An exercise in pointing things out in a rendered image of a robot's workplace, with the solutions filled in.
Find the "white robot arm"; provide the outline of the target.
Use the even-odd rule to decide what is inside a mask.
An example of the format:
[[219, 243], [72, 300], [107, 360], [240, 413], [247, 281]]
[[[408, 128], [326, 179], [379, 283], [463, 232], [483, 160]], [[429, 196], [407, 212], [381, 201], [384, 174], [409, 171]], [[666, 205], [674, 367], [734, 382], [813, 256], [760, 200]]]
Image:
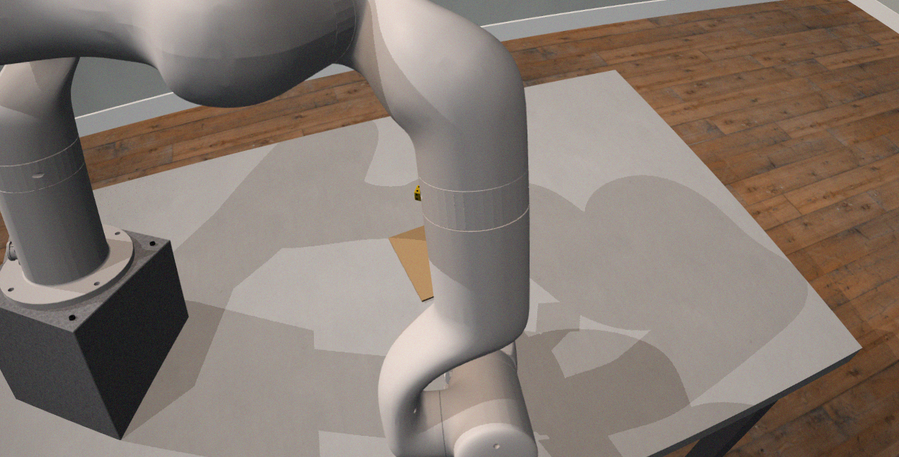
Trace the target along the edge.
[[0, 0], [0, 288], [25, 309], [92, 299], [135, 256], [100, 223], [72, 109], [80, 57], [150, 65], [178, 98], [220, 108], [333, 63], [359, 72], [413, 141], [434, 297], [380, 370], [386, 443], [396, 457], [537, 457], [501, 351], [530, 311], [525, 89], [503, 42], [430, 0]]

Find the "tan square mat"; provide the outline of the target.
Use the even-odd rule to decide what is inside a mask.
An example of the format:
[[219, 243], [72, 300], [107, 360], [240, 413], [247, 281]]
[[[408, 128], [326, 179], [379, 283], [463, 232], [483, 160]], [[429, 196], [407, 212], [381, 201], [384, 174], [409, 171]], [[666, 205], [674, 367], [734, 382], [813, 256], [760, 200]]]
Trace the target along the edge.
[[421, 301], [433, 299], [424, 225], [388, 239]]

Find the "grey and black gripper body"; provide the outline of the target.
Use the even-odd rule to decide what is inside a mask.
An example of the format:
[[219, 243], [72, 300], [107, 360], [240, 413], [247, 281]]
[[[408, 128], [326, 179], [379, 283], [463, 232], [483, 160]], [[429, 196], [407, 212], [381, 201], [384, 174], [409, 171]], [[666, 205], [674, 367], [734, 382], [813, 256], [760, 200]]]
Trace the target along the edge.
[[[501, 351], [506, 352], [506, 354], [511, 358], [511, 360], [513, 360], [513, 362], [515, 364], [515, 369], [517, 371], [518, 363], [517, 363], [517, 352], [516, 352], [515, 341], [513, 342], [513, 344], [508, 344], [507, 346], [504, 346], [504, 348], [501, 349]], [[450, 371], [452, 371], [452, 370], [450, 370]], [[443, 377], [447, 384], [449, 384], [449, 381], [450, 381], [450, 371], [443, 374]]]

